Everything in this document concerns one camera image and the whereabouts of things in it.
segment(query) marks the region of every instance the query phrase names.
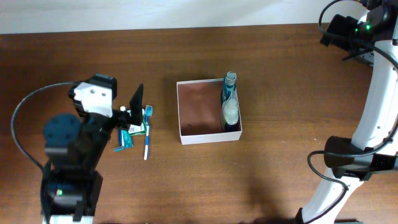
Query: white backdrop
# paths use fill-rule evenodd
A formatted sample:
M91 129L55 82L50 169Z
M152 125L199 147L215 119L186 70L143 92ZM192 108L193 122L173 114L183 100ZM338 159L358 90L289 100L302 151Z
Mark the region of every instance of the white backdrop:
M0 0L0 34L317 22L331 0ZM325 14L359 17L339 2Z

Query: toothbrush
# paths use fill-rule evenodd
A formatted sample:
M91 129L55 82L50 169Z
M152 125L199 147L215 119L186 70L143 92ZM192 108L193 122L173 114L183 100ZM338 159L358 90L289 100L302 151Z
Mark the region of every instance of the toothbrush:
M148 124L148 117L152 116L152 106L147 105L145 107L145 126L147 128L147 133L145 136L145 151L144 151L144 160L148 159L148 152L149 152L149 124Z

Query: soap bottle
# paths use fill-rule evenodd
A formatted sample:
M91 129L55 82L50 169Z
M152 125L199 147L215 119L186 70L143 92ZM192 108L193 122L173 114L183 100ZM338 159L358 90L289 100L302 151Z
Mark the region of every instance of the soap bottle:
M221 105L229 98L231 92L236 90L236 73L228 72L224 77L223 90L221 91Z
M225 132L238 131L239 129L239 106L236 92L232 91L228 100L223 103L221 109L221 126Z

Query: box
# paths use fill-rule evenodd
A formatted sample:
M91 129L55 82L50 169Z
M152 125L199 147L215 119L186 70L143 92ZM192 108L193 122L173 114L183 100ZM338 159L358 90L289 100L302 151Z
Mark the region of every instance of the box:
M239 131L226 133L221 127L222 89L222 78L177 82L181 144L239 140L243 131L240 109Z

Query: wooden table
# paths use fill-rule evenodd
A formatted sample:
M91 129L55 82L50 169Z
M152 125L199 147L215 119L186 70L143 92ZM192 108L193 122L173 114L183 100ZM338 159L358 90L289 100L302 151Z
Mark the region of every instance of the wooden table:
M329 136L351 137L361 118L372 69L341 62L346 52L319 44L315 24L204 29L125 30L1 35L0 217L40 223L40 171L12 141L9 120L18 102L51 83L97 72L118 79L114 108L138 84L150 119L151 155L144 137L115 153L113 133L97 166L104 177L95 223L238 223L291 218L320 178L307 154ZM238 74L243 121L236 142L182 146L176 82ZM18 135L41 163L43 126L75 113L68 87L39 93L17 119ZM325 168L321 157L314 159ZM339 214L370 223L396 223L398 176L375 175Z

